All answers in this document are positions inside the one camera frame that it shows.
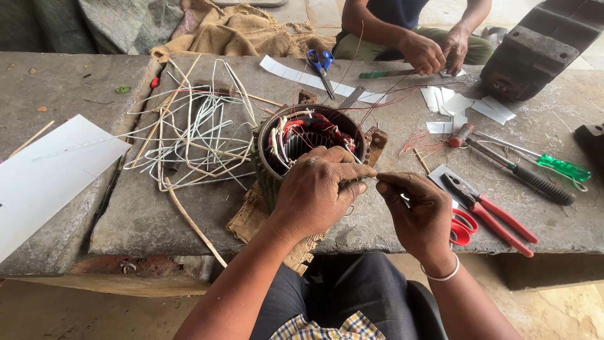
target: man's left hand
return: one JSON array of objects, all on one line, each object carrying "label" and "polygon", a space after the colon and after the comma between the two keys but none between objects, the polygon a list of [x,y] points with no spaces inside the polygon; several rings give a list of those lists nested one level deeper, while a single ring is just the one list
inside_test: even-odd
[{"label": "man's left hand", "polygon": [[[351,153],[340,146],[314,148],[288,172],[269,220],[278,226],[280,235],[296,242],[325,232],[367,190],[356,178],[376,174],[370,166],[355,163]],[[340,186],[343,180],[351,181]]]},{"label": "man's left hand", "polygon": [[456,76],[461,71],[463,60],[467,54],[468,35],[460,30],[452,29],[446,38],[440,41],[445,57],[450,61],[447,73]]}]

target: green screwdriver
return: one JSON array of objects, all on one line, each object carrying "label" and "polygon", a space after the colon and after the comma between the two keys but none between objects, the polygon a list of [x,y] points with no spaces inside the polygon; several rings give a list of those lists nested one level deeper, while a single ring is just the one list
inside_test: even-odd
[{"label": "green screwdriver", "polygon": [[518,151],[526,152],[530,155],[533,155],[533,156],[537,157],[537,163],[544,165],[544,166],[548,166],[549,168],[552,168],[554,170],[558,170],[559,172],[561,172],[567,176],[570,176],[572,178],[575,178],[576,180],[584,181],[591,177],[591,171],[583,168],[582,166],[556,159],[552,155],[548,155],[548,154],[540,155],[537,152],[533,152],[531,150],[522,148],[518,145],[508,143],[504,140],[495,138],[493,136],[489,136],[487,134],[483,134],[482,132],[479,132],[479,131],[474,131],[474,133],[476,133],[480,136],[483,136],[487,139],[493,140],[494,142],[498,142],[505,146],[509,146],[512,149],[516,149]]}]

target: dark shirt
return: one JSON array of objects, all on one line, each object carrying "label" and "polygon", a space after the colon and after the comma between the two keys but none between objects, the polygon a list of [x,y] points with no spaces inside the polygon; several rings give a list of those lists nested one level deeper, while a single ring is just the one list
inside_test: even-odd
[{"label": "dark shirt", "polygon": [[[427,3],[428,0],[369,0],[367,9],[381,21],[409,30],[417,26],[419,13]],[[342,29],[336,36],[336,46],[348,34],[349,32]]]}]

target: blue scissors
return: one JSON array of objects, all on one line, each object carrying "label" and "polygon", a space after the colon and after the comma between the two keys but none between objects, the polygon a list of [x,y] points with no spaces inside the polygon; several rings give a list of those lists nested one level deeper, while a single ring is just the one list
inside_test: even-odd
[{"label": "blue scissors", "polygon": [[333,95],[332,83],[327,78],[327,70],[329,70],[329,65],[333,62],[333,55],[328,51],[323,51],[323,58],[320,59],[319,53],[317,53],[316,50],[310,50],[306,53],[306,56],[310,66],[314,67],[315,71],[321,77],[327,94],[331,99],[335,100],[336,97]]}]

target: cast iron motor part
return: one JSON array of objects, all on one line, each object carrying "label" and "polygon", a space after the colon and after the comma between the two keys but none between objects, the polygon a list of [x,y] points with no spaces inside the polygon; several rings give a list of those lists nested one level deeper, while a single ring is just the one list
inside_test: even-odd
[{"label": "cast iron motor part", "polygon": [[581,125],[574,131],[574,139],[590,162],[604,174],[604,123]]},{"label": "cast iron motor part", "polygon": [[360,160],[365,160],[367,153],[366,144],[368,144],[365,140],[365,134],[360,132],[358,134],[356,133],[358,125],[348,115],[329,106],[311,103],[280,108],[254,131],[254,144],[252,146],[251,154],[252,164],[256,171],[256,178],[262,191],[262,196],[264,196],[266,204],[271,211],[275,208],[283,176],[278,174],[267,160],[266,141],[268,140],[271,129],[277,126],[279,117],[288,116],[292,112],[304,111],[307,109],[320,112],[333,124],[337,125],[340,131],[354,138],[355,156]]},{"label": "cast iron motor part", "polygon": [[546,0],[503,39],[480,77],[511,100],[538,94],[604,30],[604,1]]}]

